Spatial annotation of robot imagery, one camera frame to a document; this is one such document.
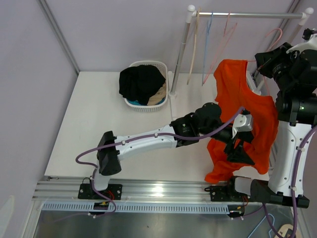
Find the red-orange garment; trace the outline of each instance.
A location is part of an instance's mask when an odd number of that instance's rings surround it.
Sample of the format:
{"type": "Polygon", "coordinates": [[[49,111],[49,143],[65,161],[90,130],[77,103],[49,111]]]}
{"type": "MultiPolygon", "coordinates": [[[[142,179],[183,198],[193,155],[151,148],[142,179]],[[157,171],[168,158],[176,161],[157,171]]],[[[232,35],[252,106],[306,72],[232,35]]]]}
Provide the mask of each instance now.
{"type": "MultiPolygon", "coordinates": [[[[254,168],[260,174],[265,174],[269,167],[270,148],[275,140],[278,127],[277,111],[271,96],[259,96],[253,93],[246,80],[246,60],[223,60],[214,77],[217,81],[216,101],[221,107],[221,120],[228,121],[240,106],[250,111],[254,119],[252,134],[254,139],[251,144],[244,143],[244,149],[254,161],[254,168]]],[[[205,180],[217,183],[230,179],[232,172],[239,170],[243,163],[232,163],[226,160],[223,152],[225,143],[212,139],[207,149],[212,158],[213,171],[206,175],[205,180]]]]}

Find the black cloth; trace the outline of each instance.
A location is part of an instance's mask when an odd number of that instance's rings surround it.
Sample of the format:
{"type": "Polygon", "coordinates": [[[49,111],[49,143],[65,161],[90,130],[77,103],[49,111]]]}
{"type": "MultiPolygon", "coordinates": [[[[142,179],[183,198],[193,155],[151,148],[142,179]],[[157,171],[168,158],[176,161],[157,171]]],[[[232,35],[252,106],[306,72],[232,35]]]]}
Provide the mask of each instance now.
{"type": "Polygon", "coordinates": [[[130,101],[147,105],[165,83],[164,76],[153,65],[129,67],[120,73],[119,93],[130,101]]]}

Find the gray floor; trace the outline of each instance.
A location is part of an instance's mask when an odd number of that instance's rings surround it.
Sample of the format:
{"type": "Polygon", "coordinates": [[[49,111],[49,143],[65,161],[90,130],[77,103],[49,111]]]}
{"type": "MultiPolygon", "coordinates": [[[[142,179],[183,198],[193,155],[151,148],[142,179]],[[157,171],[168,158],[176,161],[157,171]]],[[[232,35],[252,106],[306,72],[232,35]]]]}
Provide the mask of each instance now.
{"type": "MultiPolygon", "coordinates": [[[[250,213],[258,208],[249,205],[250,213]]],[[[287,207],[269,206],[275,217],[275,227],[292,223],[287,207]]],[[[245,218],[230,220],[226,215],[116,213],[92,219],[80,215],[59,222],[71,212],[43,211],[35,238],[246,238],[264,217],[264,211],[245,218]]],[[[267,238],[270,230],[267,221],[252,235],[267,238]]]]}

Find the cable clip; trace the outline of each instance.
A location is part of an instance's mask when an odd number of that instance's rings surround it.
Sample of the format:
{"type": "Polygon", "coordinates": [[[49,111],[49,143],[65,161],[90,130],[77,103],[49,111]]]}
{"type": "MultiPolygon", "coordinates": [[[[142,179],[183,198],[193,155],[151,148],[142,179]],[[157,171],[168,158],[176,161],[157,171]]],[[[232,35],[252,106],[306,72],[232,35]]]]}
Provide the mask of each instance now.
{"type": "Polygon", "coordinates": [[[294,187],[292,187],[292,186],[289,186],[289,189],[291,189],[291,190],[293,190],[293,191],[297,191],[297,188],[294,186],[294,187]]]}
{"type": "Polygon", "coordinates": [[[305,148],[302,148],[302,147],[299,147],[299,146],[297,146],[296,149],[297,149],[297,150],[300,150],[300,151],[302,151],[302,152],[304,152],[304,151],[306,150],[305,148]]]}

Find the white plastic basket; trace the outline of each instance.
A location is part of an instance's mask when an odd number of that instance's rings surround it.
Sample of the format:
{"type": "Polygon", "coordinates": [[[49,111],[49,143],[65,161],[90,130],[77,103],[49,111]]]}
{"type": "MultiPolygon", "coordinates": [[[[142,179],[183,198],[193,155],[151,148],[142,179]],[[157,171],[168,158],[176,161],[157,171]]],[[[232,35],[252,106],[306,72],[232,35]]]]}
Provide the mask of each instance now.
{"type": "Polygon", "coordinates": [[[137,61],[134,62],[132,64],[130,64],[129,67],[133,67],[133,66],[139,66],[139,65],[153,65],[156,68],[159,69],[160,73],[164,76],[164,78],[166,79],[166,96],[165,96],[165,100],[158,105],[154,105],[154,106],[138,106],[138,105],[133,105],[131,103],[128,102],[128,100],[125,98],[124,101],[126,102],[127,105],[129,105],[130,107],[132,107],[134,110],[136,110],[137,112],[157,112],[159,111],[162,106],[167,102],[168,99],[168,74],[167,74],[167,66],[165,63],[162,63],[160,61],[152,61],[152,60],[143,60],[143,61],[137,61]]]}

